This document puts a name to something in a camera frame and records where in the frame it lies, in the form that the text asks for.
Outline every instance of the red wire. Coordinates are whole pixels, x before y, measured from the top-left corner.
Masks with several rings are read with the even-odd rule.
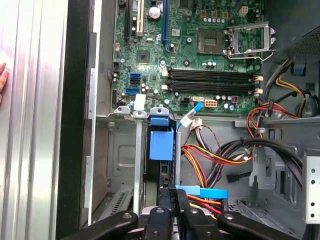
[[[187,148],[187,149],[191,149],[191,150],[194,151],[195,153],[197,153],[197,154],[201,155],[202,157],[204,157],[204,158],[206,158],[206,159],[209,159],[209,160],[211,160],[211,161],[213,161],[213,162],[216,162],[216,163],[219,163],[219,164],[224,164],[224,165],[233,165],[232,163],[228,163],[228,162],[225,162],[225,161],[219,161],[219,160],[217,160],[217,159],[214,159],[214,158],[212,158],[212,157],[209,157],[209,156],[205,155],[204,153],[198,151],[196,148],[193,148],[193,147],[191,147],[191,146],[184,145],[183,147],[184,147],[184,148]]]

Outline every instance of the capacitor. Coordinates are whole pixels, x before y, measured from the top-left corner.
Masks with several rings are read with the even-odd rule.
[[[135,27],[133,27],[133,28],[131,29],[131,32],[132,32],[132,35],[136,35],[137,29],[136,29]]]
[[[135,27],[137,26],[137,18],[135,16],[132,18],[132,24]]]
[[[161,18],[161,10],[157,6],[153,6],[149,9],[148,19],[149,20],[159,20]]]

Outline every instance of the blue plastic clip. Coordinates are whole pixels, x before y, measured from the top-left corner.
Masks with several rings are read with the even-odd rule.
[[[208,199],[228,199],[229,194],[227,190],[216,188],[201,188],[199,186],[181,186],[176,185],[177,189],[185,190],[186,194],[194,195],[199,198]]]

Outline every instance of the black clamp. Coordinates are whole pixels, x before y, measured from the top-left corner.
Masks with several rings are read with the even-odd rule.
[[[268,110],[267,110],[268,117],[271,117],[271,115],[272,115],[272,113],[274,111],[274,105],[275,105],[275,100],[271,99],[270,102],[269,102]]]

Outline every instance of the blue pcie slot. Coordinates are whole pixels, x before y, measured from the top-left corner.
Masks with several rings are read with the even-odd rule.
[[[169,0],[163,1],[163,17],[162,17],[162,44],[165,50],[170,53],[168,45],[168,14],[169,14]]]
[[[126,88],[125,89],[125,95],[136,95],[140,93],[139,88]]]

